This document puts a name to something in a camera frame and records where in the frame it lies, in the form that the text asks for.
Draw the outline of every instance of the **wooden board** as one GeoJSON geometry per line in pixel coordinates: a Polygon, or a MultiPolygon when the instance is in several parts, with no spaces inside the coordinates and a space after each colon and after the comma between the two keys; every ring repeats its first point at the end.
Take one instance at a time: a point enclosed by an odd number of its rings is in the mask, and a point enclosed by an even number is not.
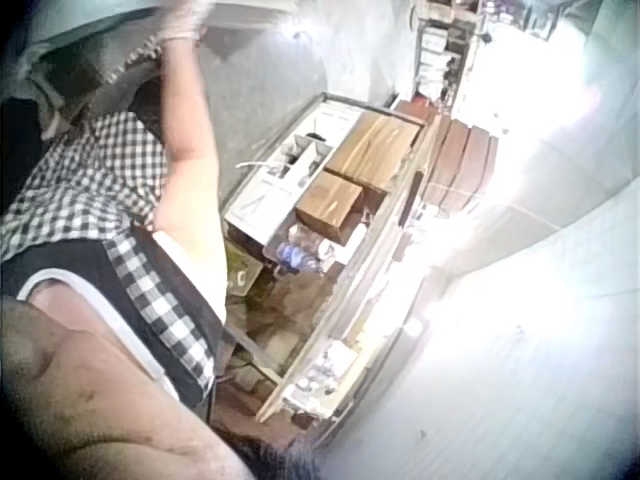
{"type": "Polygon", "coordinates": [[[365,112],[325,168],[362,187],[388,193],[418,130],[419,126],[397,118],[365,112]]]}
{"type": "Polygon", "coordinates": [[[429,151],[429,155],[425,155],[425,159],[422,163],[421,170],[424,172],[425,178],[429,179],[431,173],[435,169],[436,161],[440,156],[444,139],[449,133],[449,127],[451,126],[451,117],[449,115],[442,115],[440,117],[440,123],[437,125],[438,131],[436,137],[433,140],[433,147],[429,151]]]}
{"type": "Polygon", "coordinates": [[[419,103],[407,102],[406,100],[399,100],[393,109],[396,112],[404,113],[405,115],[410,115],[419,120],[423,120],[427,125],[431,125],[436,115],[438,114],[438,110],[433,106],[422,105],[419,103]]]}
{"type": "Polygon", "coordinates": [[[296,204],[296,217],[312,231],[346,245],[362,217],[362,188],[322,171],[296,204]]]}
{"type": "Polygon", "coordinates": [[[475,196],[482,183],[488,150],[489,132],[473,127],[462,154],[460,170],[451,185],[452,190],[445,193],[441,209],[450,214],[457,213],[475,196]]]}
{"type": "Polygon", "coordinates": [[[496,168],[496,156],[498,154],[498,139],[496,137],[491,137],[489,139],[489,148],[487,149],[487,158],[484,162],[484,170],[482,172],[482,181],[480,185],[476,189],[476,195],[473,198],[470,198],[465,208],[471,207],[475,205],[482,195],[487,192],[487,187],[489,186],[489,182],[493,177],[493,172],[496,168]]]}
{"type": "Polygon", "coordinates": [[[453,120],[444,139],[444,144],[436,160],[425,200],[431,205],[440,205],[444,199],[447,188],[451,187],[455,180],[464,152],[469,128],[459,120],[453,120]]]}

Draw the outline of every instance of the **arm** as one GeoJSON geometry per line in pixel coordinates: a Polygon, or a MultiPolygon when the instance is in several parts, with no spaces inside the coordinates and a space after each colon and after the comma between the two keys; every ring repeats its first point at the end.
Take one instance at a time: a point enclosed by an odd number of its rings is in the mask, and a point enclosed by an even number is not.
{"type": "Polygon", "coordinates": [[[167,40],[163,68],[162,129],[169,177],[154,227],[182,247],[208,280],[207,298],[219,303],[226,287],[219,163],[193,39],[167,40]]]}

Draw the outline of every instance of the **cable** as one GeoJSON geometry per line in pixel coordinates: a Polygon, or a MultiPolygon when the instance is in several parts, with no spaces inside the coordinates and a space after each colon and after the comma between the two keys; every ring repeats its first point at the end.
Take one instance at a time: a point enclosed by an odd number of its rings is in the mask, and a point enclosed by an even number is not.
{"type": "Polygon", "coordinates": [[[289,165],[286,162],[242,162],[242,163],[237,164],[236,168],[249,167],[251,165],[256,165],[258,167],[282,166],[282,167],[291,168],[291,165],[289,165]]]}

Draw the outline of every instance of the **white wall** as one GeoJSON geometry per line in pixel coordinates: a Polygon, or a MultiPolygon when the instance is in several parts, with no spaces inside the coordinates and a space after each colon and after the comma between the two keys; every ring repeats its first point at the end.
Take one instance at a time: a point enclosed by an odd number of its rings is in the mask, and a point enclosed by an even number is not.
{"type": "Polygon", "coordinates": [[[609,478],[638,448],[640,181],[452,286],[327,477],[609,478]],[[524,333],[517,333],[520,325],[524,333]]]}

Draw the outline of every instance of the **person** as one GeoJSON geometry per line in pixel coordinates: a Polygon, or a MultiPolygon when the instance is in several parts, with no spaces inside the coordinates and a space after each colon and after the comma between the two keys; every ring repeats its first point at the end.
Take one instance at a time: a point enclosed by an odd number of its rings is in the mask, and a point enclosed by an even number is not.
{"type": "Polygon", "coordinates": [[[225,321],[219,166],[196,40],[164,9],[161,141],[133,112],[62,135],[2,219],[3,408],[67,478],[314,479],[307,455],[214,432],[225,321]]]}

